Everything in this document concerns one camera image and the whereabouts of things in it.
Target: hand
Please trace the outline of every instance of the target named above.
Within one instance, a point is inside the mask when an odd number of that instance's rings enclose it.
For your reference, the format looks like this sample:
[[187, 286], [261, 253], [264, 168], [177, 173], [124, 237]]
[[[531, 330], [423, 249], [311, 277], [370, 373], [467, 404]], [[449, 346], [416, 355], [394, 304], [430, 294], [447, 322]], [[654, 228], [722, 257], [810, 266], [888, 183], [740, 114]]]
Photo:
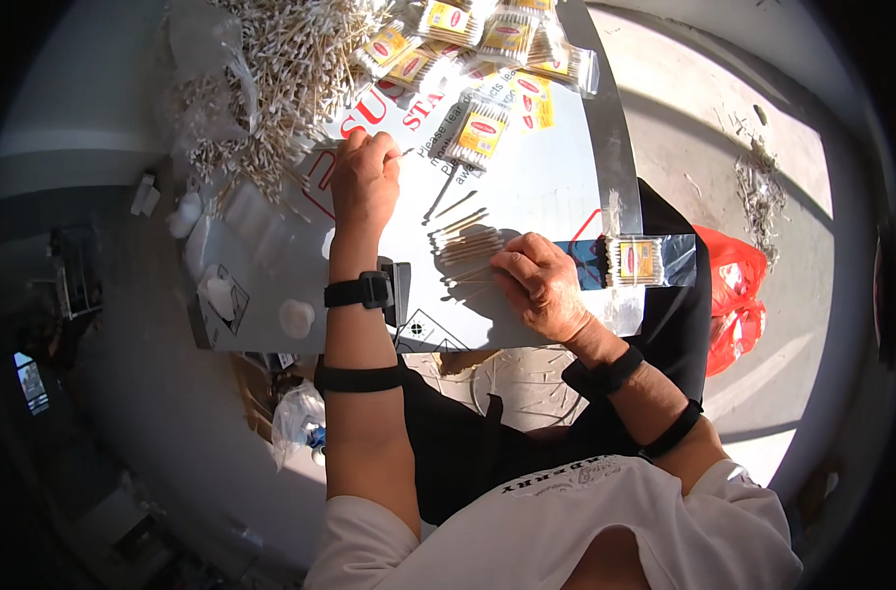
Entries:
[[579, 297], [575, 263], [546, 238], [533, 232], [517, 236], [490, 264], [509, 273], [494, 280], [521, 321], [550, 340], [572, 340], [595, 321]]
[[402, 153], [388, 133], [371, 137], [357, 129], [336, 149], [330, 177], [336, 235], [378, 241], [399, 198]]

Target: black pants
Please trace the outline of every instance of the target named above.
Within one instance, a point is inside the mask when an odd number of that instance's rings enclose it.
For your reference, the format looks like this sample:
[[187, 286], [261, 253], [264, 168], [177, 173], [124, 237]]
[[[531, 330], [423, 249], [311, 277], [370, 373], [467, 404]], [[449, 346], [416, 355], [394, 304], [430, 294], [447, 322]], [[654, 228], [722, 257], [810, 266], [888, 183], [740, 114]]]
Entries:
[[[651, 187], [639, 180], [639, 188], [646, 235], [693, 233]], [[649, 289], [641, 334], [626, 340], [685, 395], [700, 401], [710, 332], [710, 260], [707, 247], [697, 238], [696, 284]], [[608, 398], [595, 391], [578, 392], [590, 404], [557, 442], [535, 441], [500, 424], [499, 398], [491, 400], [488, 416], [481, 416], [409, 369], [403, 391], [408, 438], [415, 452], [418, 508], [421, 518], [434, 525], [513, 478], [594, 455], [637, 455], [640, 450]]]

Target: person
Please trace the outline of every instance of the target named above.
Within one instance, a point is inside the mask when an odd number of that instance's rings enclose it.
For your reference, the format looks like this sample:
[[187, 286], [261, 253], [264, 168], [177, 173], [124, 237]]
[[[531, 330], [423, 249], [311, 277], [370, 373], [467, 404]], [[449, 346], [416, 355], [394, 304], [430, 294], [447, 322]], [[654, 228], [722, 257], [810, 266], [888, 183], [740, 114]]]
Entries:
[[[385, 133], [340, 145], [329, 284], [376, 269], [399, 165]], [[642, 186], [646, 233], [692, 232]], [[325, 367], [398, 366], [401, 385], [322, 391], [327, 502], [304, 587], [791, 587], [801, 562], [776, 494], [727, 457], [709, 420], [681, 427], [699, 408], [709, 341], [703, 245], [696, 284], [649, 290], [642, 333], [627, 339], [586, 310], [575, 264], [545, 238], [514, 238], [490, 264], [520, 319], [575, 355], [563, 379], [589, 406], [570, 427], [515, 431], [498, 399], [481, 416], [408, 370], [379, 310], [329, 309]], [[636, 350], [644, 361], [629, 364]], [[592, 379], [619, 365], [631, 367], [619, 383]], [[422, 519], [438, 528], [419, 542]]]

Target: window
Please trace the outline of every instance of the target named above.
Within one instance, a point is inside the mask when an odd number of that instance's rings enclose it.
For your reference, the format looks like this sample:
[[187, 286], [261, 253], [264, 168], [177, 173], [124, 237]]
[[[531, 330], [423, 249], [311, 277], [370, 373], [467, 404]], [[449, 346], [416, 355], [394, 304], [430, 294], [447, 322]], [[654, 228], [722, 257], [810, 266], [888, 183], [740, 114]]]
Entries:
[[29, 412], [31, 415], [38, 415], [48, 409], [48, 394], [45, 393], [45, 385], [41, 383], [38, 365], [30, 356], [20, 352], [13, 356], [18, 370], [18, 382], [22, 384], [22, 393], [25, 394]]

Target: forearm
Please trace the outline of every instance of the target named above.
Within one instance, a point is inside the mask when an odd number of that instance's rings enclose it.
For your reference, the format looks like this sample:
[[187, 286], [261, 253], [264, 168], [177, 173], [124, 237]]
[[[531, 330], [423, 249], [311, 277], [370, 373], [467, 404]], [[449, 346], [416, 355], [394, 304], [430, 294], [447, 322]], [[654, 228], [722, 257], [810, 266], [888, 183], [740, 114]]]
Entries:
[[[337, 236], [330, 247], [329, 282], [353, 280], [375, 270], [377, 252], [373, 236]], [[327, 312], [326, 366], [375, 369], [394, 366], [396, 361], [380, 310], [347, 305]], [[328, 431], [334, 431], [337, 443], [385, 443], [405, 433], [401, 388], [359, 395], [327, 392], [326, 403]]]
[[[378, 238], [348, 232], [330, 246], [329, 282], [376, 269]], [[395, 349], [381, 310], [361, 305], [327, 312], [324, 364], [343, 369], [394, 366]], [[406, 431], [402, 388], [371, 393], [325, 392], [327, 499], [356, 496], [376, 502], [420, 535], [415, 456]]]
[[[628, 350], [626, 341], [594, 318], [564, 344], [589, 369], [602, 362], [612, 364]], [[647, 362], [609, 399], [628, 433], [639, 444], [653, 443], [674, 424], [688, 404], [678, 387]]]
[[[600, 362], [612, 364], [628, 350], [628, 343], [594, 318], [564, 344], [588, 368]], [[647, 362], [608, 398], [628, 433], [642, 445], [656, 441], [688, 405], [687, 396]], [[681, 492], [687, 495], [708, 468], [725, 458], [714, 425], [701, 417], [674, 448], [654, 461], [656, 466], [681, 479]]]

